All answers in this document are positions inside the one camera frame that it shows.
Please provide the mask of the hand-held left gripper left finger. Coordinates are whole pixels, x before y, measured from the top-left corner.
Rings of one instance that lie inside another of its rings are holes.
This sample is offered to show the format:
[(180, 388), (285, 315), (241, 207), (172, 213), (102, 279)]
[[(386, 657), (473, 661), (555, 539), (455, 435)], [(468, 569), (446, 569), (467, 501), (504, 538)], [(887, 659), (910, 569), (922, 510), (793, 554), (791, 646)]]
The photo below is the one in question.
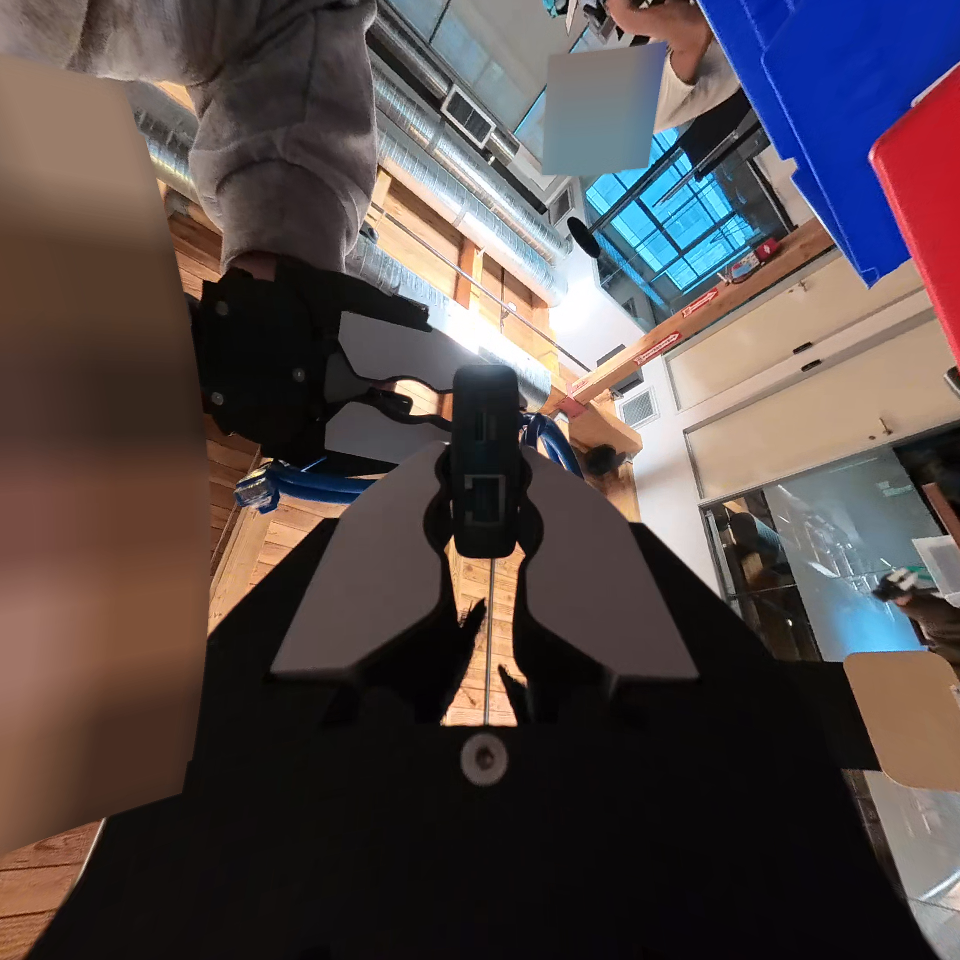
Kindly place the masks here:
[(454, 589), (449, 461), (447, 442), (429, 442), (340, 516), (272, 677), (389, 690), (417, 722), (443, 721), (487, 619)]

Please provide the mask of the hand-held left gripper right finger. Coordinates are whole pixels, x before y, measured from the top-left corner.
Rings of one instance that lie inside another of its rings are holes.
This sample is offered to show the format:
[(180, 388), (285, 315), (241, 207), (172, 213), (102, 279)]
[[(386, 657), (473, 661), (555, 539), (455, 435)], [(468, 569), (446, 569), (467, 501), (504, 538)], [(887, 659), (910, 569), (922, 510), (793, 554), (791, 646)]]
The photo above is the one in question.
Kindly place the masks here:
[(498, 669), (517, 725), (553, 723), (570, 700), (700, 673), (623, 514), (575, 473), (521, 450), (512, 655)]

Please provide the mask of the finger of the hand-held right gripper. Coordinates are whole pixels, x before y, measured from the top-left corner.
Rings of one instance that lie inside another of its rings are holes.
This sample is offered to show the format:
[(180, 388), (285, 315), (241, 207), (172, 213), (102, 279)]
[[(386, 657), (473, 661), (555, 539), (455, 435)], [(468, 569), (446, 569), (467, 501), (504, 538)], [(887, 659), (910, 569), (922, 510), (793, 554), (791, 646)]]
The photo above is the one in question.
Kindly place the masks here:
[(326, 386), (327, 451), (375, 461), (384, 473), (423, 448), (450, 440), (451, 419), (438, 394), (423, 386)]
[(338, 343), (352, 371), (369, 381), (416, 381), (436, 394), (453, 391), (454, 377), (484, 359), (446, 333), (342, 311)]

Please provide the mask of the black ethernet adapter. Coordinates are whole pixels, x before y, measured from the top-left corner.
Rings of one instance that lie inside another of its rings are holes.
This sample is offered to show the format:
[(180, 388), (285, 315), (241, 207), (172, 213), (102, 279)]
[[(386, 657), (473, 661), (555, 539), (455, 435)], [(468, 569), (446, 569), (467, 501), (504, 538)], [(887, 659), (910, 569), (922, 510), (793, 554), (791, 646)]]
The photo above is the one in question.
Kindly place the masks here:
[(510, 556), (522, 493), (521, 397), (510, 366), (465, 366), (453, 379), (448, 481), (453, 539), (470, 559)]

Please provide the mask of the blue storage bin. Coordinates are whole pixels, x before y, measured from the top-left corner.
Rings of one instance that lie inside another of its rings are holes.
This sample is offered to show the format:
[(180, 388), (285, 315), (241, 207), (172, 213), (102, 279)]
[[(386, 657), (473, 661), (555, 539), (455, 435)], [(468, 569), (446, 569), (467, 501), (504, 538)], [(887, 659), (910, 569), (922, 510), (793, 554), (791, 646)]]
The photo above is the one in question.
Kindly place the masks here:
[(866, 286), (909, 258), (875, 142), (958, 64), (957, 1), (703, 1), (774, 149)]

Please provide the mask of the red storage bin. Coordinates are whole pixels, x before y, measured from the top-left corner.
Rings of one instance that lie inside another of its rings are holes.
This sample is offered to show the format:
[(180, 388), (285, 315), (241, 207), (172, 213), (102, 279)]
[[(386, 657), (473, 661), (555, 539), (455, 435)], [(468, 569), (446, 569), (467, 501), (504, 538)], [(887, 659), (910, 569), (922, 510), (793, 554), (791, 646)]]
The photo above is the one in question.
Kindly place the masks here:
[(958, 66), (877, 139), (870, 165), (953, 354), (945, 379), (958, 393)]

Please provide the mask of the person's right hand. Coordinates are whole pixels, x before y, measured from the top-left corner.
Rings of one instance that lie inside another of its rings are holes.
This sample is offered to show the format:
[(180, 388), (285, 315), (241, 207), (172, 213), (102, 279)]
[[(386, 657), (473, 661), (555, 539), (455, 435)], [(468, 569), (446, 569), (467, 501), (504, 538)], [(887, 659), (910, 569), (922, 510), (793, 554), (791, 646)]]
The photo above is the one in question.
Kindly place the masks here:
[(222, 261), (222, 279), (227, 274), (242, 272), (259, 282), (274, 282), (282, 258), (275, 253), (262, 250), (249, 250), (237, 253)]

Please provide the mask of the ceiling air vent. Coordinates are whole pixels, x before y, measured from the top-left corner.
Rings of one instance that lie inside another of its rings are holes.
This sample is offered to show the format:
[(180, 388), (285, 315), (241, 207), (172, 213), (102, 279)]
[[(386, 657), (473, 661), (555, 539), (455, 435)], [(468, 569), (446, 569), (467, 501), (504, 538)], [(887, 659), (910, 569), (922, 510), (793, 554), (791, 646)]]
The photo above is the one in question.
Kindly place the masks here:
[(440, 112), (478, 150), (487, 148), (498, 128), (496, 120), (456, 83), (444, 95)]

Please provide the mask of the white door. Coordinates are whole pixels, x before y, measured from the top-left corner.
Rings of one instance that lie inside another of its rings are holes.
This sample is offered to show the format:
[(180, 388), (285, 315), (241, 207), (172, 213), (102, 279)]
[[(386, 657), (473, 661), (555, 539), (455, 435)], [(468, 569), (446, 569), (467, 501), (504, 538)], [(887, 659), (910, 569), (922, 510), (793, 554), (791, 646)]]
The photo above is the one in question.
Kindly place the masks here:
[(748, 396), (856, 354), (911, 327), (935, 319), (929, 294), (915, 290), (865, 315), (821, 332), (786, 323), (781, 312), (749, 314), (680, 353), (666, 367), (678, 410), (690, 411), (753, 383)]
[(704, 499), (751, 489), (958, 420), (950, 366), (862, 354), (687, 434)]

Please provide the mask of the large grid window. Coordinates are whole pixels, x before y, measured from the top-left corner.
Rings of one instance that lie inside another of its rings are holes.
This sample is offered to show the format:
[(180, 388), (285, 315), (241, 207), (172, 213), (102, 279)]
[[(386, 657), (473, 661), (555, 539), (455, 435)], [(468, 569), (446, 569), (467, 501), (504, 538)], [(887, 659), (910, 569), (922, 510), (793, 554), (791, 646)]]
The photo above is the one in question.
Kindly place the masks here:
[(769, 139), (748, 120), (742, 142), (704, 173), (676, 130), (657, 134), (651, 166), (602, 174), (585, 186), (586, 222), (602, 289), (621, 303), (639, 296), (664, 311), (763, 241), (794, 229), (759, 156)]

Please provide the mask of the red fire extinguisher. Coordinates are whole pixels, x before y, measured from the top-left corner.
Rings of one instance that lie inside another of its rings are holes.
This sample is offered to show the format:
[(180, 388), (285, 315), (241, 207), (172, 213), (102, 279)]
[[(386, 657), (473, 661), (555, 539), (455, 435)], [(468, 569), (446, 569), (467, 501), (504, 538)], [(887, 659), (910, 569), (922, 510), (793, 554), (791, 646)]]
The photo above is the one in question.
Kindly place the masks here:
[(753, 247), (728, 265), (726, 282), (729, 284), (745, 282), (770, 259), (774, 258), (780, 251), (781, 246), (781, 243), (773, 237), (765, 239), (758, 246)]

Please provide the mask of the silver ribbed air duct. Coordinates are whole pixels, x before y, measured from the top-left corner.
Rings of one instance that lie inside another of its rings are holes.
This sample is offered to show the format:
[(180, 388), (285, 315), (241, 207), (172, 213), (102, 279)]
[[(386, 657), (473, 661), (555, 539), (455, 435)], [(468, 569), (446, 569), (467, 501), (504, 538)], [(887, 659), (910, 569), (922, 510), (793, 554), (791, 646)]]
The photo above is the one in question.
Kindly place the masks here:
[(549, 370), (486, 319), (440, 292), (365, 236), (358, 238), (354, 250), (345, 259), (345, 270), (384, 293), (425, 306), (433, 329), (445, 333), (486, 362), (513, 369), (529, 412), (545, 408), (552, 388)]
[(546, 306), (558, 306), (569, 290), (561, 267), (572, 242), (511, 180), (520, 143), (495, 121), (478, 150), (443, 116), (456, 84), (494, 118), (389, 5), (378, 6), (367, 45), (380, 165)]

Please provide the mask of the white wall air vent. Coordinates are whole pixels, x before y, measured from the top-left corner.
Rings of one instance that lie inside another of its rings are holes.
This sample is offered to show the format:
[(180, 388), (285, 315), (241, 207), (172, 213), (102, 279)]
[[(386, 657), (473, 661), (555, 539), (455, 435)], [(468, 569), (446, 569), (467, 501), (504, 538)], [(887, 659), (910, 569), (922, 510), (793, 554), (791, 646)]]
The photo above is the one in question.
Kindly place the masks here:
[(657, 392), (652, 385), (640, 385), (627, 391), (615, 402), (615, 409), (619, 419), (637, 432), (661, 415)]

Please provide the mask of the wooden support post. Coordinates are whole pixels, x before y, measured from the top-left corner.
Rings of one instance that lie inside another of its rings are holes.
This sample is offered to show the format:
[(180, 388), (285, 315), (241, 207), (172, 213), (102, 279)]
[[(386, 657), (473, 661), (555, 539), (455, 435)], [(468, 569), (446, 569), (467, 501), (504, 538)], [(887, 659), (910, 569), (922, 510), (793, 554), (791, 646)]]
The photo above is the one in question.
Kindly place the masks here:
[(667, 354), (739, 307), (794, 275), (835, 247), (834, 239), (817, 220), (804, 223), (782, 241), (758, 267), (736, 283), (720, 282), (690, 305), (661, 322), (605, 363), (575, 381), (557, 380), (541, 408), (581, 415), (609, 387), (628, 378), (652, 360)]

